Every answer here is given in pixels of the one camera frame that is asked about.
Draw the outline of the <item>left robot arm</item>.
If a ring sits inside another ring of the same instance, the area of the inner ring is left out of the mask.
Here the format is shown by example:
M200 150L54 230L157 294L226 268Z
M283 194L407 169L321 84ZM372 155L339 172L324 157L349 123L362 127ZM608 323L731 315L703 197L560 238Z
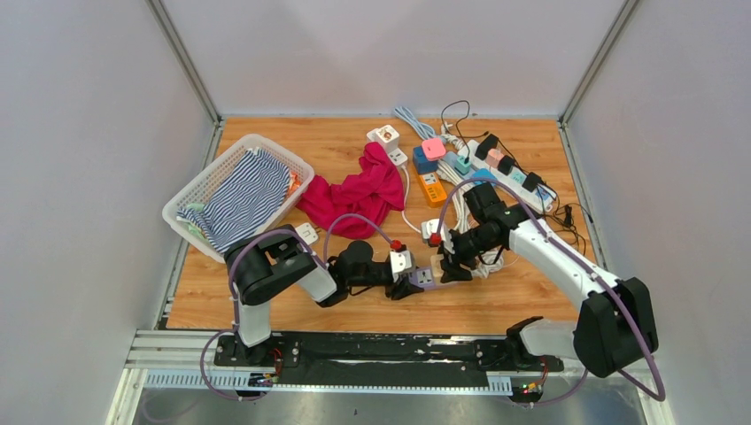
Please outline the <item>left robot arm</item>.
M419 270L405 245L391 242L383 261L374 260L372 246L355 240L339 255L322 261L301 236L285 225L232 245L224 254L234 304L233 334L237 354L251 366L271 354L270 301L298 285L320 307L337 305L363 290L383 288L390 300L425 291Z

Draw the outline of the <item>beige dragon cube adapter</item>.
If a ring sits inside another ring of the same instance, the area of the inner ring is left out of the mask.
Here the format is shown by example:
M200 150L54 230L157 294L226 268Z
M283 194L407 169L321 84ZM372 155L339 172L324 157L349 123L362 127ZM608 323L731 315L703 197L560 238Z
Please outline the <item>beige dragon cube adapter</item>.
M442 254L432 255L430 257L430 269L432 273L432 280L433 280L434 285L437 288L454 285L457 283L457 281L451 277L450 273L446 272L443 269L443 266L442 266L443 259L444 259L444 256Z

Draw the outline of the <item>purple USB power strip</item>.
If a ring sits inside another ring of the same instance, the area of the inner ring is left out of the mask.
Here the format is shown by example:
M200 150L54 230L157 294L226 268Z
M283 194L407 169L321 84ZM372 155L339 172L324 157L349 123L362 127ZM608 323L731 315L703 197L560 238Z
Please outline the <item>purple USB power strip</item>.
M424 288L424 291L437 290L432 280L432 273L430 267L422 267L414 270L414 277L416 284L419 287Z

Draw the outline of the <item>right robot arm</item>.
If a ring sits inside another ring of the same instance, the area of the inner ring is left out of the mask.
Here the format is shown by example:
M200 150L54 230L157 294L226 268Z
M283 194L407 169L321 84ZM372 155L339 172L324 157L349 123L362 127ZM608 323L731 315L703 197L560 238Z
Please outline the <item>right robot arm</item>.
M575 321L532 317L507 330L506 357L528 369L540 357L574 359L585 375L618 373L650 398L663 402L665 385L654 360L659 347L649 289L638 278L622 279L565 243L520 196L506 205L496 193L514 192L492 178L470 178L454 187L464 195L478 225L464 233L446 229L441 213L427 243L443 256L448 281L470 275L476 259L499 249L516 253L541 271L578 308Z

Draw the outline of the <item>white USB charger plug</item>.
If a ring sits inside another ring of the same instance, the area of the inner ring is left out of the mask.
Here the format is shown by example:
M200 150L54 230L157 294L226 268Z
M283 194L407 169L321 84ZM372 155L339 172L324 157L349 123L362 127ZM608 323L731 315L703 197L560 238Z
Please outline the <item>white USB charger plug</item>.
M313 245L319 241L319 232L310 222L297 225L295 231L307 245Z

